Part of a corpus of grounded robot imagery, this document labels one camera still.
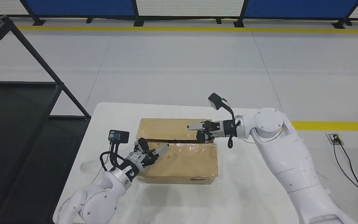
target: yellow stripe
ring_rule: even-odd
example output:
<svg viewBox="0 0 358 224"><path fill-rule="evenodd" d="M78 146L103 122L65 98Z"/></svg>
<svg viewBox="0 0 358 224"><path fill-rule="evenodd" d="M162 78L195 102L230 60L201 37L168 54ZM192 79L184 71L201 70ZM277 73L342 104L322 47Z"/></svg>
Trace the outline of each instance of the yellow stripe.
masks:
<svg viewBox="0 0 358 224"><path fill-rule="evenodd" d="M355 130L358 122L292 122L296 130Z"/></svg>
<svg viewBox="0 0 358 224"><path fill-rule="evenodd" d="M235 28L235 27L179 27L179 26L18 26L20 30L44 31L201 31L201 32L292 32L309 34L358 34L354 29L300 29L300 28Z"/></svg>

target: electrical socket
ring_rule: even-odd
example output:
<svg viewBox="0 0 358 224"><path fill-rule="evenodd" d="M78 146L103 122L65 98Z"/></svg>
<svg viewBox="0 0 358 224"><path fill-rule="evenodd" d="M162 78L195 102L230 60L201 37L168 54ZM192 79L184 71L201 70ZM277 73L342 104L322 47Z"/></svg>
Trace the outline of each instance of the electrical socket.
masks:
<svg viewBox="0 0 358 224"><path fill-rule="evenodd" d="M342 145L344 145L344 143L343 143L343 138L342 138L342 136L340 136L338 133L329 133L329 132L326 132L326 136L327 136L327 138L328 138L328 141L330 142L330 144L331 145L339 145L339 143L338 142L334 142L334 135L338 135L338 138L340 138L340 140L341 140L341 143L342 143Z"/></svg>

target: white robotic arm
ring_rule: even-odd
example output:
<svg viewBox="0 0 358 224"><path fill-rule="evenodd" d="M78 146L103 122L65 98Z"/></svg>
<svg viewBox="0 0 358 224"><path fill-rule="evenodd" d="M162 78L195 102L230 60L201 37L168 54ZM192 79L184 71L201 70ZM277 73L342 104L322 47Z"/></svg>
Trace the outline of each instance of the white robotic arm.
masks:
<svg viewBox="0 0 358 224"><path fill-rule="evenodd" d="M234 117L232 110L224 103L226 100L217 94L212 94L209 100L215 109L223 107ZM282 128L284 137L269 142L261 140L274 137ZM307 146L282 112L263 108L254 116L241 115L232 120L206 121L190 125L188 129L204 132L207 139L233 136L247 139L251 135L266 165L287 191L300 224L357 224L337 207L320 184Z"/></svg>
<svg viewBox="0 0 358 224"><path fill-rule="evenodd" d="M113 218L118 200L131 186L133 179L148 166L155 163L168 149L168 144L159 149L149 149L144 138L134 144L134 151L128 157L122 158L117 154L120 143L128 143L129 132L110 130L109 140L111 151L101 154L103 169L106 171L99 176L98 181L74 192L67 203L61 206L54 222L72 224L77 214L86 224L107 224ZM109 154L113 168L107 171L102 156Z"/></svg>

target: gray floor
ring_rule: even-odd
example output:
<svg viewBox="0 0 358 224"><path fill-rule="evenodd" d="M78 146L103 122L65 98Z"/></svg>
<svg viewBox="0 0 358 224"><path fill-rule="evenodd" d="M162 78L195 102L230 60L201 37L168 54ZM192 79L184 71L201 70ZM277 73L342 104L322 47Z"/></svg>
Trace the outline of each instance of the gray floor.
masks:
<svg viewBox="0 0 358 224"><path fill-rule="evenodd" d="M63 21L46 23L63 25ZM247 22L247 26L270 27L272 23ZM302 28L305 24L277 22L274 26ZM330 24L307 27L326 29ZM275 107L291 120L358 120L358 38L354 34L23 33L90 114L102 101L208 106L207 97L216 92L232 107ZM0 81L51 81L14 36L0 41L0 52ZM80 112L63 95L53 114ZM300 134L332 198L358 221L358 190L333 161L333 148L324 132ZM340 134L358 168L357 133ZM348 170L344 157L339 154L339 158Z"/></svg>

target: blue barrier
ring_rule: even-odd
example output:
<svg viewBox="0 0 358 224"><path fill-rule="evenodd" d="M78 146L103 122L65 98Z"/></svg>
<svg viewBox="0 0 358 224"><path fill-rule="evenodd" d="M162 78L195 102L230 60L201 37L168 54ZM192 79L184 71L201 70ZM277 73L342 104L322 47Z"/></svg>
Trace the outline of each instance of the blue barrier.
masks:
<svg viewBox="0 0 358 224"><path fill-rule="evenodd" d="M356 0L249 0L245 17L343 18Z"/></svg>
<svg viewBox="0 0 358 224"><path fill-rule="evenodd" d="M34 14L49 16L134 16L131 0L27 0Z"/></svg>

